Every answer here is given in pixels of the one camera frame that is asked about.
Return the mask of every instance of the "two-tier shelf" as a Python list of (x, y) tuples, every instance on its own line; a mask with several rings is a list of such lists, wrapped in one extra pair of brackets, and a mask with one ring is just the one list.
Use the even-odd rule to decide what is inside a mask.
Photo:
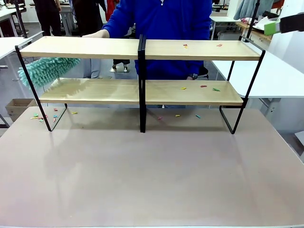
[[(16, 52), (44, 118), (46, 115), (41, 102), (63, 103), (66, 108), (67, 104), (139, 104), (141, 132), (144, 133), (146, 105), (219, 105), (228, 128), (231, 133), (235, 133), (265, 54), (264, 50), (253, 44), (262, 51), (262, 54), (258, 54), (242, 40), (249, 41), (245, 37), (240, 37), (236, 41), (146, 40), (144, 36), (140, 36), (140, 39), (43, 37), (22, 50), (16, 46)], [(22, 57), (138, 60), (139, 80), (59, 78), (39, 98)], [(146, 60), (149, 59), (230, 60), (233, 62), (227, 81), (167, 81), (146, 80)], [(243, 98), (229, 82), (234, 61), (238, 60), (258, 61), (248, 92)], [(213, 88), (219, 89), (220, 92), (214, 91)], [(240, 108), (233, 128), (223, 113), (223, 106)], [(45, 118), (45, 123), (49, 131), (56, 126), (51, 128), (47, 118)]]

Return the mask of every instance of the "shelf board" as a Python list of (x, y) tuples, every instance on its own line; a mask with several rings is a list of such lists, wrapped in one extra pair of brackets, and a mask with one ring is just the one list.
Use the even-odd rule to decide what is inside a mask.
[(238, 40), (149, 39), (146, 43), (146, 59), (250, 61), (259, 58), (260, 54)]
[(128, 104), (139, 103), (137, 80), (60, 78), (40, 97), (43, 103)]
[(23, 48), (23, 57), (137, 59), (138, 39), (42, 37)]
[(235, 105), (243, 100), (227, 81), (146, 81), (147, 105)]

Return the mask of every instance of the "fluffy microfiber duster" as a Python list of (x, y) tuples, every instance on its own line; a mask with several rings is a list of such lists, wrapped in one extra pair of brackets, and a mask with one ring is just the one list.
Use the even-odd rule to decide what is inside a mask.
[[(61, 77), (80, 62), (79, 58), (41, 58), (27, 64), (26, 68), (34, 87), (42, 87)], [(24, 70), (18, 71), (22, 83), (29, 86)]]

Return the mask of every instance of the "black pants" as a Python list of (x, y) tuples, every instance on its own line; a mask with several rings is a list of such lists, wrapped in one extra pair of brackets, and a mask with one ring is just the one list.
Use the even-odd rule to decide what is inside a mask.
[(37, 12), (38, 20), (45, 36), (50, 36), (53, 30), (54, 36), (61, 36), (61, 22), (59, 11), (54, 12)]

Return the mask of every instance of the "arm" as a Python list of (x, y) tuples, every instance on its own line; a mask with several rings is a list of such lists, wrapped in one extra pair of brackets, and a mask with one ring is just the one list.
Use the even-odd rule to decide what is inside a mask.
[(61, 12), (61, 6), (60, 6), (60, 2), (59, 0), (55, 0), (56, 5), (57, 5), (57, 9), (59, 10), (59, 12)]
[(102, 30), (83, 37), (121, 38), (134, 25), (135, 0), (121, 0)]
[[(193, 24), (191, 28), (193, 40), (209, 40), (212, 12), (212, 0), (194, 1)], [(189, 74), (198, 74), (203, 61), (189, 61)]]

